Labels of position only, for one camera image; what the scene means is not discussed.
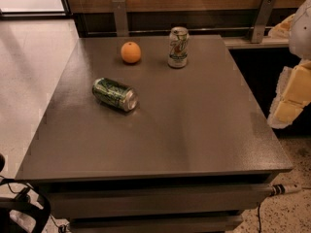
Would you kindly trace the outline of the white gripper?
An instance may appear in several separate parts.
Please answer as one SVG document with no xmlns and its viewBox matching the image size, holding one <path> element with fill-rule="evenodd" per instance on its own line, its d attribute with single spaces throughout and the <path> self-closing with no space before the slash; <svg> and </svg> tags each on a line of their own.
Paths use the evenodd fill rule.
<svg viewBox="0 0 311 233">
<path fill-rule="evenodd" d="M 271 28 L 268 36 L 273 39 L 289 38 L 292 54 L 301 59 L 311 59 L 311 0 L 305 0 L 295 14 Z M 284 129 L 292 125 L 310 103 L 311 61 L 301 60 L 293 68 L 283 68 L 267 123 L 274 129 Z"/>
</svg>

